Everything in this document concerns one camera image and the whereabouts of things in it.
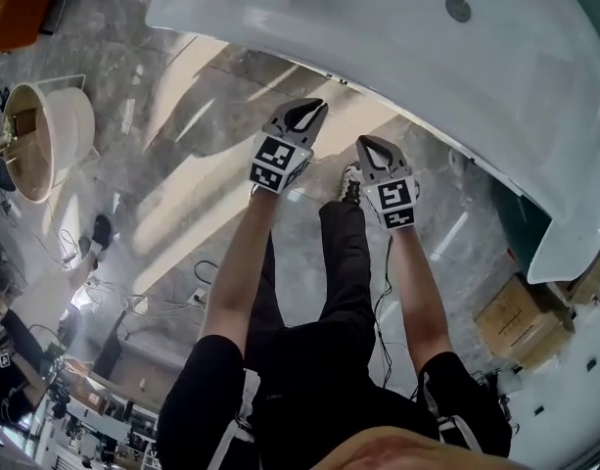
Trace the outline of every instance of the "equipment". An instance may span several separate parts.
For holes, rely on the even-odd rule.
[[[356,150],[365,178],[363,190],[380,224],[387,230],[413,224],[419,184],[401,150],[376,136],[360,136]]]
[[[288,188],[308,167],[326,115],[328,105],[318,98],[280,105],[255,135],[250,181],[277,194]]]

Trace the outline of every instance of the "black pants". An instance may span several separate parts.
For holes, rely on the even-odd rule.
[[[286,329],[275,292],[275,256],[271,235],[254,301],[245,364],[259,371],[274,336],[287,333],[290,340],[321,334],[325,326],[345,328],[348,356],[367,367],[375,344],[375,318],[371,307],[371,260],[363,210],[355,204],[330,202],[319,211],[326,264],[327,298],[319,320]]]

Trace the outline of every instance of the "white strap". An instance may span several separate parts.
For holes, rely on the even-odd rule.
[[[252,415],[254,410],[252,402],[254,401],[254,397],[258,392],[259,386],[260,377],[250,369],[246,369],[241,408],[239,409],[237,417],[228,423],[228,426],[223,433],[223,437],[221,437],[221,441],[219,441],[219,445],[217,446],[217,449],[210,460],[208,470],[219,470],[219,468],[221,468],[221,463],[223,462],[223,459],[230,448],[230,444],[235,437],[247,443],[254,442],[254,436],[248,432],[247,429],[252,428],[250,423],[248,423],[248,418]]]

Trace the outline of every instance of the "pant leg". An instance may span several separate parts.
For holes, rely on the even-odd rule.
[[[258,291],[250,317],[245,353],[246,367],[257,372],[265,359],[271,337],[284,328],[284,320],[276,297],[276,262],[273,241],[269,234]]]
[[[319,211],[327,300],[320,321],[344,322],[359,359],[369,362],[376,336],[371,307],[371,259],[365,215],[356,204],[330,202]]]

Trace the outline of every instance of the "person's left arm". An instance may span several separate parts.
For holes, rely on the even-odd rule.
[[[232,341],[245,355],[250,315],[278,195],[256,189],[217,271],[200,340],[218,335]]]

